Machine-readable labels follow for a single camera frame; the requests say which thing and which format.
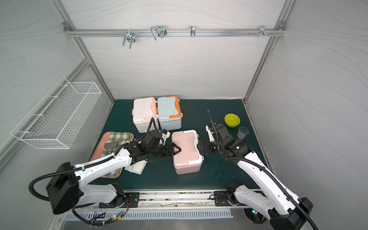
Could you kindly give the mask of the pink first aid box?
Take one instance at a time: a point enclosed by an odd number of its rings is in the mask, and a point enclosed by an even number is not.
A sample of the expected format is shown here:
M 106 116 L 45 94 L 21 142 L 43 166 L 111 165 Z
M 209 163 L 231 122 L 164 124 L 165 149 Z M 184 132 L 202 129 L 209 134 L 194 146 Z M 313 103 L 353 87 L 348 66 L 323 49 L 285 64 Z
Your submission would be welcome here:
M 177 131 L 172 134 L 172 143 L 181 150 L 173 156 L 173 165 L 178 175 L 200 171 L 204 157 L 198 150 L 198 134 L 195 130 Z

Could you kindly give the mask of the gauze packet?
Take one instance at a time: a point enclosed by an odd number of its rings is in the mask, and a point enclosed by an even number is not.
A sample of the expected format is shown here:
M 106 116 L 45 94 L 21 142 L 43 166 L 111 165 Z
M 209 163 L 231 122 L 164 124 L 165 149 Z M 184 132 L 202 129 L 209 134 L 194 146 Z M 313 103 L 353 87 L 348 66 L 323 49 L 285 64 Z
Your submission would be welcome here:
M 137 162 L 133 165 L 130 165 L 130 166 L 126 167 L 125 171 L 141 175 L 144 168 L 145 168 L 145 166 L 146 166 L 146 164 L 147 164 L 147 160 L 142 160 L 140 162 Z

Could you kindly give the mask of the blue box orange handle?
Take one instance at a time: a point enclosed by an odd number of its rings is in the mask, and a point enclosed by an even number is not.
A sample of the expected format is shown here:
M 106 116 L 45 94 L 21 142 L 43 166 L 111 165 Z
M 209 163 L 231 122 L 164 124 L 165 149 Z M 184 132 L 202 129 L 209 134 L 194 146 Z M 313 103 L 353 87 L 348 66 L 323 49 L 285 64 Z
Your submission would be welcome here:
M 157 99 L 158 120 L 162 129 L 178 130 L 182 128 L 180 100 L 177 96 L 166 96 Z

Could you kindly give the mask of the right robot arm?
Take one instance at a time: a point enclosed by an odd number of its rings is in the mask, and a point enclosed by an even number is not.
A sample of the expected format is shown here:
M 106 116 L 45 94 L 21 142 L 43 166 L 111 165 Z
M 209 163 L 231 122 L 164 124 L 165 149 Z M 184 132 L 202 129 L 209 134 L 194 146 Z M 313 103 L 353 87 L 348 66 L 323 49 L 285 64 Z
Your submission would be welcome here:
M 312 202 L 282 184 L 245 140 L 234 139 L 224 124 L 209 123 L 206 131 L 209 140 L 199 142 L 200 153 L 219 154 L 226 161 L 236 164 L 261 189 L 257 193 L 243 184 L 232 183 L 227 188 L 227 199 L 231 205 L 249 206 L 254 213 L 269 220 L 275 230 L 300 230 L 305 223 L 309 223 L 314 230 L 318 228 L 310 217 Z

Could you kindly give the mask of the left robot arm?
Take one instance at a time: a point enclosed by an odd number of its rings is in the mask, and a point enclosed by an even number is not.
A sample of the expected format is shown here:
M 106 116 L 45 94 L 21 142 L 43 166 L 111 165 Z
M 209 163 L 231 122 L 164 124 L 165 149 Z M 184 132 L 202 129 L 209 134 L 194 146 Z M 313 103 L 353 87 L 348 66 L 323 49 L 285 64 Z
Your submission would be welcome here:
M 166 130 L 152 130 L 137 140 L 121 144 L 105 157 L 77 165 L 64 163 L 56 172 L 32 180 L 28 190 L 36 198 L 48 201 L 54 214 L 65 213 L 77 205 L 121 200 L 124 195 L 119 186 L 91 186 L 89 183 L 149 157 L 165 158 L 181 152 L 178 145 L 166 142 L 167 134 Z

